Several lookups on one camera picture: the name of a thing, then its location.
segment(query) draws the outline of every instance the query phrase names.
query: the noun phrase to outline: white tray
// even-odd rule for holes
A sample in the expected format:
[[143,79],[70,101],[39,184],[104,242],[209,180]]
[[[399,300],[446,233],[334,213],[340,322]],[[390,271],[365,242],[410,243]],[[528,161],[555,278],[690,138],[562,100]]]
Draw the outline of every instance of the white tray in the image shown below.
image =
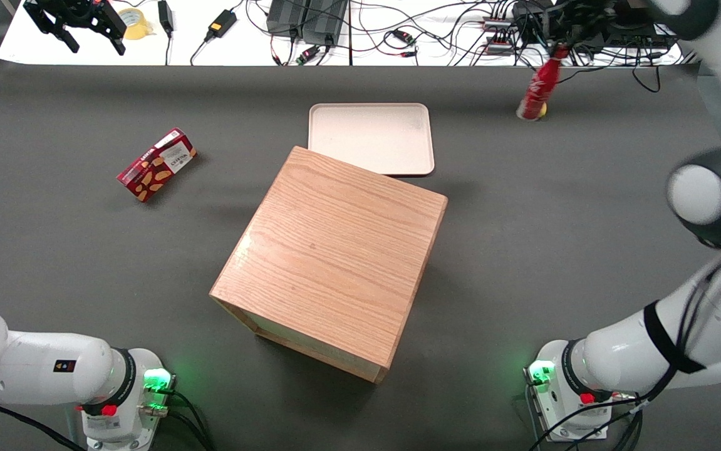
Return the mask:
[[313,152],[378,174],[424,176],[435,168],[421,103],[318,103],[308,141]]

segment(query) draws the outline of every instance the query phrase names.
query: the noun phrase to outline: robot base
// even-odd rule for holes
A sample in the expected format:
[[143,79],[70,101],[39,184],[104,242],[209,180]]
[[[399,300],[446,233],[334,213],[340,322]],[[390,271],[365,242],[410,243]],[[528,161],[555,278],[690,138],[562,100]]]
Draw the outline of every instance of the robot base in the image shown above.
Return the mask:
[[[168,396],[153,393],[144,388],[143,374],[149,369],[163,368],[162,362],[160,362],[160,358],[156,354],[147,349],[130,349],[129,354],[135,360],[137,379],[125,402],[118,408],[118,417],[137,418],[140,425],[133,430],[139,432],[132,434],[128,440],[117,440],[117,442],[108,440],[108,436],[122,437],[123,434],[117,431],[119,428],[125,428],[126,422],[122,423],[117,420],[116,422],[109,422],[109,420],[101,417],[89,417],[82,413],[88,451],[148,451],[152,445],[160,418],[142,413],[140,406],[152,405],[153,403],[167,405]],[[96,428],[91,427],[94,423],[97,423]]]
[[[531,371],[535,366],[546,366],[550,368],[546,372],[546,382],[543,385],[534,385],[531,387],[533,408],[541,419],[541,425],[546,431],[552,426],[557,425],[569,414],[575,413],[583,408],[580,402],[580,396],[572,391],[566,377],[561,370],[561,356],[566,347],[566,340],[555,340],[547,343],[538,351],[536,362],[530,365]],[[526,375],[529,382],[532,382],[532,376]],[[552,430],[548,440],[552,442],[572,442],[579,440],[581,437],[608,422],[611,417],[611,408],[595,408],[581,413],[578,416],[567,420],[563,425]],[[587,440],[604,440],[608,436],[608,428],[603,428],[599,434],[589,437]]]

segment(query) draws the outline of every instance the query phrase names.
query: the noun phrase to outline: green indicator light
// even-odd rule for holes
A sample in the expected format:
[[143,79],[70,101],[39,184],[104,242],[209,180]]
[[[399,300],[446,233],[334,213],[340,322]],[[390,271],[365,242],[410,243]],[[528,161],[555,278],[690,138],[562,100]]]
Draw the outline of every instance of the green indicator light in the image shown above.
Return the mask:
[[143,387],[150,390],[165,390],[171,386],[171,373],[165,368],[146,370],[143,373]]
[[555,374],[555,363],[548,360],[536,360],[529,366],[527,371],[536,385],[544,385],[549,383],[549,378]]

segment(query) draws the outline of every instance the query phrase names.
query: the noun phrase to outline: white table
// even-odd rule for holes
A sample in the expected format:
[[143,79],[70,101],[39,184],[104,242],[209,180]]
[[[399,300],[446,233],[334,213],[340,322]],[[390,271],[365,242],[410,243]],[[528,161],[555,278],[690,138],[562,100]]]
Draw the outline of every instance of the white table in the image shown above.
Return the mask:
[[[217,17],[223,9],[233,8],[238,0],[168,0],[169,6],[174,11],[174,40],[171,44],[170,64],[174,66],[189,65],[191,55],[202,43],[209,23]],[[126,3],[111,0],[117,11],[130,8]],[[261,8],[268,9],[271,0],[245,0],[239,8],[235,9],[237,23],[226,33],[223,38],[215,39],[209,43],[196,57],[197,66],[275,66],[271,59],[271,49],[274,45],[277,54],[283,60],[288,57],[289,39],[274,38],[273,40],[263,31],[252,25],[251,21],[266,28],[266,15]],[[380,53],[379,51],[362,51],[363,49],[374,48],[380,43],[385,31],[411,24],[407,18],[392,9],[380,8],[376,5],[394,6],[402,9],[408,14],[418,14],[432,8],[438,9],[428,14],[420,15],[417,19],[421,28],[428,29],[434,34],[443,36],[452,29],[455,20],[470,6],[468,4],[455,4],[448,6],[452,0],[364,0],[362,3],[352,2],[352,25],[355,28],[381,29],[381,31],[369,34],[354,29],[352,32],[352,48],[355,49],[353,63],[355,66],[415,66],[417,59],[401,58]],[[488,5],[478,5],[480,9],[491,9]],[[26,11],[20,6],[13,17],[9,31],[3,40],[0,48],[0,59],[25,64],[56,64],[56,65],[126,65],[126,66],[156,66],[165,63],[165,49],[168,43],[165,33],[158,22],[157,0],[148,0],[140,5],[146,19],[154,28],[154,34],[140,40],[125,40],[126,54],[119,56],[108,40],[95,34],[89,29],[71,28],[71,34],[80,44],[79,53],[71,53],[70,49],[50,34],[42,34],[32,23]],[[465,21],[481,20],[485,13],[474,11],[473,14],[463,16],[461,23]],[[405,31],[418,34],[412,28],[405,28]],[[476,49],[480,46],[486,36],[492,33],[483,33],[481,25],[466,23],[457,31],[455,42],[460,49],[448,51],[436,40],[422,36],[418,40],[418,65],[420,66],[447,66],[457,63],[458,66],[468,66],[476,60],[473,51],[461,59],[465,49]],[[390,42],[397,44],[394,38]],[[344,23],[341,37],[338,40],[338,48],[333,48],[329,55],[322,62],[329,66],[346,66],[349,64],[349,26]],[[294,45],[293,59],[310,45],[298,41]],[[389,53],[400,53],[397,49],[384,48]],[[629,55],[635,54],[635,49],[611,49],[621,51]],[[683,55],[679,46],[675,47],[664,57],[653,61],[656,65],[668,65],[682,60]],[[541,65],[546,59],[546,51],[537,44],[529,45],[529,48],[522,54],[522,59],[517,62],[513,54],[503,56],[483,56],[475,65],[477,66],[512,66],[517,63],[525,66],[527,63],[533,66]],[[592,66],[607,66],[613,61],[612,56],[598,55],[593,62],[583,57],[581,64]]]

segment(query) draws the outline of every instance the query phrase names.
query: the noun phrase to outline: red bottle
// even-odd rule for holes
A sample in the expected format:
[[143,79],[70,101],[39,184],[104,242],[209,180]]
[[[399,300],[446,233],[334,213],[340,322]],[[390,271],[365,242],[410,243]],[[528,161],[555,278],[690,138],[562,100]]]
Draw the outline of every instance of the red bottle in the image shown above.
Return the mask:
[[530,86],[524,99],[519,103],[516,115],[524,120],[538,120],[541,117],[541,109],[558,84],[558,76],[561,74],[561,60],[569,55],[569,48],[561,44],[555,49],[552,57],[538,69],[532,76]]

